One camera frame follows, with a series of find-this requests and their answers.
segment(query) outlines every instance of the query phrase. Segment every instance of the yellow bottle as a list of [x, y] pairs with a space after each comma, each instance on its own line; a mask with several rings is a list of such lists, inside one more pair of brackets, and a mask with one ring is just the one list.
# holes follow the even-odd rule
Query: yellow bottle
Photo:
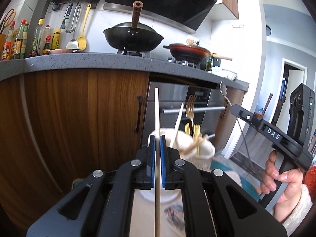
[[52, 38], [52, 50], [59, 48], [59, 40], [60, 40], [61, 29], [56, 29]]

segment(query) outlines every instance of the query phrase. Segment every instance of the scissors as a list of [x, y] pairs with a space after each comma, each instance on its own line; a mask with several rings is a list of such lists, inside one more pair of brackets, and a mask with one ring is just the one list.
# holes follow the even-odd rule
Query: scissors
[[4, 20], [0, 25], [0, 29], [1, 29], [0, 34], [2, 34], [5, 28], [11, 25], [12, 21], [15, 18], [15, 15], [16, 15], [16, 11], [14, 9], [9, 10], [9, 12], [5, 15]]

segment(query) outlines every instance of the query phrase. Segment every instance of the red fabric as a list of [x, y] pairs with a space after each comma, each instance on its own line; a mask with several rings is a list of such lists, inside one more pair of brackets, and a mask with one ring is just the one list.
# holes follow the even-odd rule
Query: red fabric
[[309, 195], [311, 196], [311, 199], [314, 200], [316, 197], [316, 166], [311, 167], [307, 171], [303, 183], [307, 185]]

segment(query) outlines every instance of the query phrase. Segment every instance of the wrist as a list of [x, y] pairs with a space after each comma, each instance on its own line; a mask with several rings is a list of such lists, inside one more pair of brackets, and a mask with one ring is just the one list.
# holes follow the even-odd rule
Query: wrist
[[301, 189], [290, 199], [275, 205], [274, 217], [283, 223], [293, 212], [301, 199]]

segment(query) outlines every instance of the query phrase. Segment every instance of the hand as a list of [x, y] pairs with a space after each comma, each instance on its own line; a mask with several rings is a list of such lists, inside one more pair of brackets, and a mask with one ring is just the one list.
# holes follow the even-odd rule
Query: hand
[[278, 170], [274, 166], [276, 158], [276, 153], [272, 151], [269, 154], [269, 159], [265, 163], [261, 190], [264, 194], [269, 194], [270, 191], [275, 191], [277, 185], [274, 180], [289, 183], [284, 193], [277, 201], [274, 210], [274, 217], [279, 222], [284, 222], [300, 201], [303, 173], [299, 169], [292, 169], [279, 174]]

